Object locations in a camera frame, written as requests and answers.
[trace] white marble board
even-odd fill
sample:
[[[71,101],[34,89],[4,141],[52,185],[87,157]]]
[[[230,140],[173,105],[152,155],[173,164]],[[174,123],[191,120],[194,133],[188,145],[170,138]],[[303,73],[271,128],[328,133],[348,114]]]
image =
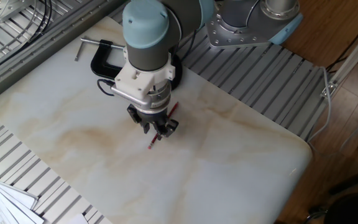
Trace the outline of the white marble board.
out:
[[[82,36],[124,45],[104,18]],[[119,223],[271,224],[311,158],[302,139],[184,69],[177,130],[147,146],[126,108],[102,94],[80,37],[0,95],[0,122],[107,219]],[[109,59],[122,65],[122,52]]]

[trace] metal mounting plate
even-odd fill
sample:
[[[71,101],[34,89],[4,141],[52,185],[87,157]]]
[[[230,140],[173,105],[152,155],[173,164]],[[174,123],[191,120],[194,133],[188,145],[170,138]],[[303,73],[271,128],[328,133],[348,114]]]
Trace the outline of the metal mounting plate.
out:
[[[208,30],[208,38],[212,47],[220,49],[235,49],[238,47],[256,47],[269,45],[268,39],[256,33],[252,29],[243,28],[230,28],[222,19],[222,4],[220,2],[220,9],[215,13],[211,21],[206,23]]]
[[[256,34],[250,29],[241,34],[235,34],[233,32],[227,31],[219,25],[218,20],[219,19],[217,17],[214,17],[209,23],[206,24],[208,38],[212,47],[235,49],[238,47],[256,47],[270,44],[270,42],[268,42],[265,37]]]
[[[34,0],[0,0],[0,23],[16,15],[32,3],[34,3]]]

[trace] white tabletop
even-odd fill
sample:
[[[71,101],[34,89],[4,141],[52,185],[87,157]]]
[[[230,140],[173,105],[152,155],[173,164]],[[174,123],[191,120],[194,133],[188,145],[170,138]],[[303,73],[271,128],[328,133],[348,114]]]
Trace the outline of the white tabletop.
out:
[[[82,36],[124,45],[104,18]],[[107,219],[118,223],[271,224],[311,158],[302,139],[184,69],[177,130],[147,146],[128,102],[102,94],[80,38],[0,95],[0,122]],[[122,64],[122,52],[109,59]]]

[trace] black object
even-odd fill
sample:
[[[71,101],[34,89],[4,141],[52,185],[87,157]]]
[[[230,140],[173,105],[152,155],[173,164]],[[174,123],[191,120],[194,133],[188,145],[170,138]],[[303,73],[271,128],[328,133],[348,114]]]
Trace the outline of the black object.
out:
[[[114,80],[122,68],[107,63],[111,52],[111,45],[111,41],[100,40],[99,48],[91,62],[91,69],[95,75]]]
[[[311,209],[310,215],[303,224],[323,215],[325,215],[324,224],[358,224],[358,193],[341,197],[328,209],[322,207]]]
[[[179,125],[178,121],[168,118],[167,109],[155,114],[145,114],[138,111],[134,105],[129,105],[127,111],[134,122],[142,126],[145,134],[152,124],[157,131],[158,140],[161,140],[162,136],[169,137]]]
[[[171,90],[174,90],[180,84],[181,78],[183,76],[183,67],[181,65],[181,60],[179,56],[174,55],[172,57],[171,64],[175,66],[175,78],[171,81]]]
[[[353,177],[348,178],[347,180],[335,185],[328,192],[331,195],[335,195],[335,194],[338,194],[339,192],[342,192],[343,190],[346,190],[349,187],[353,187],[353,186],[355,186],[357,184],[358,184],[358,174],[356,174]]]

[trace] metal grating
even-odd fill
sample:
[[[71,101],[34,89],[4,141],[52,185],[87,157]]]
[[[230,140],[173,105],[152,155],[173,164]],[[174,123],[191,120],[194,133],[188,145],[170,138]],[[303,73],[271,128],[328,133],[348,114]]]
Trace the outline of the metal grating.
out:
[[[75,11],[90,0],[52,0],[50,29],[64,19],[69,11]],[[45,5],[41,0],[23,9],[21,12],[0,23],[0,61],[23,46],[37,30],[44,16]]]
[[[39,197],[34,210],[49,223],[82,213],[89,224],[111,224],[0,123],[0,181]]]
[[[110,14],[122,24],[124,5]],[[184,38],[177,55],[190,47]],[[183,65],[305,141],[327,103],[323,71],[279,45],[213,49],[200,29]]]

